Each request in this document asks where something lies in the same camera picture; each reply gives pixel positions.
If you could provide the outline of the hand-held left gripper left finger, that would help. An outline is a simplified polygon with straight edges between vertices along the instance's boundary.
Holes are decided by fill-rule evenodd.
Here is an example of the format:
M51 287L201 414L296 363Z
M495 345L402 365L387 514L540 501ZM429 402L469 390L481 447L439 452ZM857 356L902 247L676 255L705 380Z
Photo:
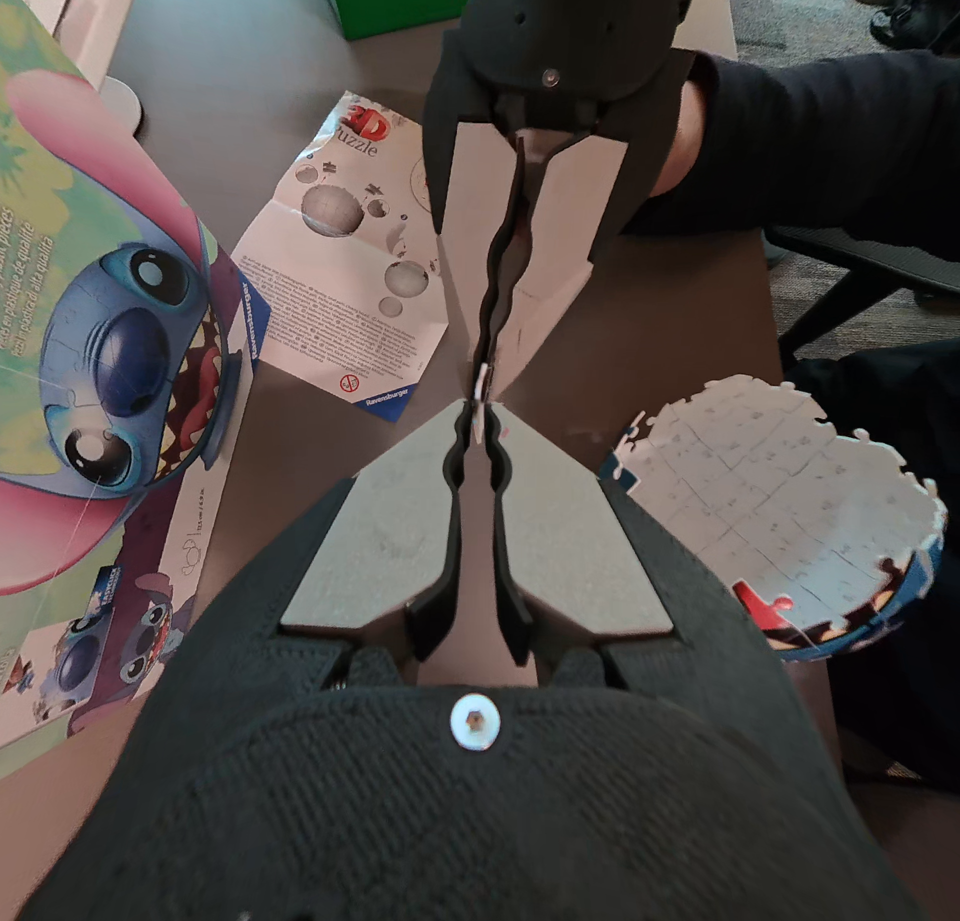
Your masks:
M359 471L334 499L282 628L426 662L457 612L467 449L461 400Z

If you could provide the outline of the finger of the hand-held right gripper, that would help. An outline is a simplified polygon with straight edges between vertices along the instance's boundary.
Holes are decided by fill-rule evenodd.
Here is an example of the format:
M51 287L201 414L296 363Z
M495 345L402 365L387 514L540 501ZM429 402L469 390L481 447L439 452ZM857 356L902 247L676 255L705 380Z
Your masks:
M591 251L626 151L622 141L580 139L546 160L519 222L518 251L508 255L486 399L518 379L592 276Z
M457 125L438 237L459 373L488 363L500 267L518 216L523 152L488 122Z

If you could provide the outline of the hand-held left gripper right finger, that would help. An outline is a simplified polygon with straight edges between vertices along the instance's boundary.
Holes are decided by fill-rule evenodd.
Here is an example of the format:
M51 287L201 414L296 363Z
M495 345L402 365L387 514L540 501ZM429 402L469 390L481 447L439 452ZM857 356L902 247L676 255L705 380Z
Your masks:
M486 407L498 625L514 663L670 635L673 621L597 476L501 403Z

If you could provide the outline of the white puzzle piece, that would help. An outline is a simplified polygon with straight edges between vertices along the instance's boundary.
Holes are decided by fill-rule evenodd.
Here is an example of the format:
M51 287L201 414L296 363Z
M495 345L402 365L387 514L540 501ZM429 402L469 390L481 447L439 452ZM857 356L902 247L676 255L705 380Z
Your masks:
M494 372L495 368L492 361L481 362L474 379L471 395L471 430L477 446L485 442L487 410L491 400Z

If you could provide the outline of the red puzzle piece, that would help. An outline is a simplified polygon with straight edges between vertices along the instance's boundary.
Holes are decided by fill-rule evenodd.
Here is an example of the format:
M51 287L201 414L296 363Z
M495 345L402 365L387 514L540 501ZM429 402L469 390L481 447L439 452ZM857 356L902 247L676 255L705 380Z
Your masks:
M793 611L793 599L785 593L779 593L773 601L766 601L744 579L731 587L738 602L749 613L756 626L765 634L795 631L795 625L787 616Z

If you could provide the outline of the blue puzzle ball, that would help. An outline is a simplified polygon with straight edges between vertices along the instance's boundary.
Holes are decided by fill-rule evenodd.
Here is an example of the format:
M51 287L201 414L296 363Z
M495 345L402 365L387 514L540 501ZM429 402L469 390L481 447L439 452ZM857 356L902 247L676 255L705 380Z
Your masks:
M657 415L640 413L602 465L662 527L733 595L740 579L764 601L794 603L792 632L765 634L786 662L852 651L856 627L840 603L867 603L870 620L887 591L828 546L841 488L824 479L825 451L838 435L810 394L790 382L771 385L734 375L707 382Z

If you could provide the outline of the person's right forearm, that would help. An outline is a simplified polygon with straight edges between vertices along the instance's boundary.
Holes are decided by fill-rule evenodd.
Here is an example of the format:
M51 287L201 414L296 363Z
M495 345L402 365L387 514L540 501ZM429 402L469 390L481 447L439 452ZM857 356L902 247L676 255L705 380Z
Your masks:
M958 59L873 53L767 70L698 54L702 148L637 236L840 228L958 262Z

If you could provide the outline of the cardboard puzzle box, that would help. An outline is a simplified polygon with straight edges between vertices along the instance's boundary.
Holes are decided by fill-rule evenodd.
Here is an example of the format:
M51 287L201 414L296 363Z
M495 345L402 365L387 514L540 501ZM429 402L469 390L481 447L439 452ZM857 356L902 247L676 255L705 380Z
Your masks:
M270 315L24 0L2 0L2 775L184 639Z

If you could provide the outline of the person's right hand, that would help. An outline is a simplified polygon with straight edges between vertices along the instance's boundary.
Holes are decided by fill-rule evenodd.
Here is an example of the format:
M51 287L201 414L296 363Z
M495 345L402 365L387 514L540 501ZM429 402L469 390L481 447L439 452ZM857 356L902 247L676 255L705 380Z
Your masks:
M687 80L681 89L676 135L650 197L668 194L689 175L699 157L706 125L706 95L697 82Z

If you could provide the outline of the white instruction sheet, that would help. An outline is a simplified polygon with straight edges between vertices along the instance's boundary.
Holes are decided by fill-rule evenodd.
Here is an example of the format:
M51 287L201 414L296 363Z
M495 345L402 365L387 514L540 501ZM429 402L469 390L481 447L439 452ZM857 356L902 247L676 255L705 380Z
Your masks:
M422 146L345 91L233 253L270 305L261 359L389 423L449 326Z

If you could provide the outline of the grey mesh office chair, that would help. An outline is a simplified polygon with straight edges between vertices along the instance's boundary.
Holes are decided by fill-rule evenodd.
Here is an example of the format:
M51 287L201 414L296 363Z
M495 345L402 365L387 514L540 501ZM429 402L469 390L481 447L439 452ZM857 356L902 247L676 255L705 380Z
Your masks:
M811 342L869 310L896 291L915 297L959 295L959 265L915 247L852 238L842 229L768 227L764 237L775 247L846 269L818 301L777 340L781 368L797 363L796 353Z

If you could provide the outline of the black bag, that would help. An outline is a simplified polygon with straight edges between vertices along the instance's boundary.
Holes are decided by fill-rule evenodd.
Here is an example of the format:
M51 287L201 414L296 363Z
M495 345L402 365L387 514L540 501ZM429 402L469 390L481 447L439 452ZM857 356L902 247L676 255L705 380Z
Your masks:
M870 35L894 51L959 55L959 0L890 0L873 15Z

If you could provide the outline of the white round plastic disc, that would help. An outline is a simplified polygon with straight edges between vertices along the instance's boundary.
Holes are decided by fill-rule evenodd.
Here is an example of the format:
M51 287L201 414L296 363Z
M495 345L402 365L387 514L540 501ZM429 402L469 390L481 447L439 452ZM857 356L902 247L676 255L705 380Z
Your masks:
M107 75L102 80L99 95L105 109L129 134L137 136L143 121L142 103L125 82Z

